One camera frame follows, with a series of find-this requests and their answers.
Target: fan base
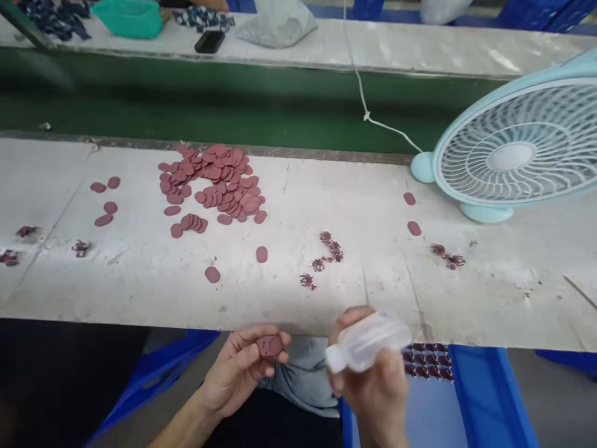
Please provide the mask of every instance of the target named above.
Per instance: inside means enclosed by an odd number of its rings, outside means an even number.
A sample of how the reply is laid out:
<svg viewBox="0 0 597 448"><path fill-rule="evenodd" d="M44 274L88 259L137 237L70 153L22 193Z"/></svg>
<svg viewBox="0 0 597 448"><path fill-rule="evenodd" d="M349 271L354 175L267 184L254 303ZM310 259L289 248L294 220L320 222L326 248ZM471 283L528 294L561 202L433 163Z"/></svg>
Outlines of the fan base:
<svg viewBox="0 0 597 448"><path fill-rule="evenodd" d="M470 205L461 202L460 210L473 221L479 221L483 223L499 223L507 221L514 214L512 207L506 208L489 208L480 205Z"/></svg>
<svg viewBox="0 0 597 448"><path fill-rule="evenodd" d="M435 181L433 174L433 153L421 152L410 163L410 172L419 182L429 184Z"/></svg>

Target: gray pants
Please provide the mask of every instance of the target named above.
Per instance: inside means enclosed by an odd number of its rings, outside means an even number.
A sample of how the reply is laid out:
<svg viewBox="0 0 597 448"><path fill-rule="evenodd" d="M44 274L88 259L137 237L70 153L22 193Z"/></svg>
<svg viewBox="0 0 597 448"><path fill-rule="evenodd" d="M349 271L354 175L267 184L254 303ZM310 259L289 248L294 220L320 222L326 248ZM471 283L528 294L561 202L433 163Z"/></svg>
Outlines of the gray pants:
<svg viewBox="0 0 597 448"><path fill-rule="evenodd" d="M263 378L257 387L279 393L306 411L339 418L338 400L331 392L325 371L327 346L327 338L293 336L286 347L289 363L274 363L274 377Z"/></svg>

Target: red keychain part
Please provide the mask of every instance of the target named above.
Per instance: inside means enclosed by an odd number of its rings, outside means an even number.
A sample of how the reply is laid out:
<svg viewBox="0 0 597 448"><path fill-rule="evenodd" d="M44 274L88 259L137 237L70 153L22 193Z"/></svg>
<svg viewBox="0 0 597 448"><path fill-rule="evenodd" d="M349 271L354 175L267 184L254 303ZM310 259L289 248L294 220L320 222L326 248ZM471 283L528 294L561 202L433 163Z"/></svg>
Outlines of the red keychain part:
<svg viewBox="0 0 597 448"><path fill-rule="evenodd" d="M284 349L282 338L279 335L263 336L255 341L259 353L264 358L275 358Z"/></svg>

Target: hand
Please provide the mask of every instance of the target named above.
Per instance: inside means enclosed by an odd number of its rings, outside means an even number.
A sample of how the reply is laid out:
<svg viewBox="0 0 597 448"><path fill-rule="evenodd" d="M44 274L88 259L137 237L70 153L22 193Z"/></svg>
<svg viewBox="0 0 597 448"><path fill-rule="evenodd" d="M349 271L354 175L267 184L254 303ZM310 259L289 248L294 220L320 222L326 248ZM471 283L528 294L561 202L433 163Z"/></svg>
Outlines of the hand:
<svg viewBox="0 0 597 448"><path fill-rule="evenodd" d="M199 405L220 419L234 414L261 378L274 376L274 362L261 358L255 341L276 334L284 346L290 343L290 335L272 324L253 325L231 333L197 391ZM277 361L287 363L288 353L279 353Z"/></svg>
<svg viewBox="0 0 597 448"><path fill-rule="evenodd" d="M338 341L340 332L373 314L369 306L353 307L338 318L328 344ZM405 447L404 417L409 385L400 353L381 350L375 364L355 373L345 369L335 375L328 372L336 397L344 396L359 422L362 445Z"/></svg>

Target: fan grille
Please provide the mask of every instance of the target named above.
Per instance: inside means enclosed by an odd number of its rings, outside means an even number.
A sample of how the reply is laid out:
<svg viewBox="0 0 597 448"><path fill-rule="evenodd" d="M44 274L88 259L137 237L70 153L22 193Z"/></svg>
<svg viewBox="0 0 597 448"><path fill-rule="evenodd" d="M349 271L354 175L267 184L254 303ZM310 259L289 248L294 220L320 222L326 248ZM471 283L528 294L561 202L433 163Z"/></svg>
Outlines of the fan grille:
<svg viewBox="0 0 597 448"><path fill-rule="evenodd" d="M462 123L438 156L439 178L457 195L515 204L558 196L597 180L597 81L533 86Z"/></svg>

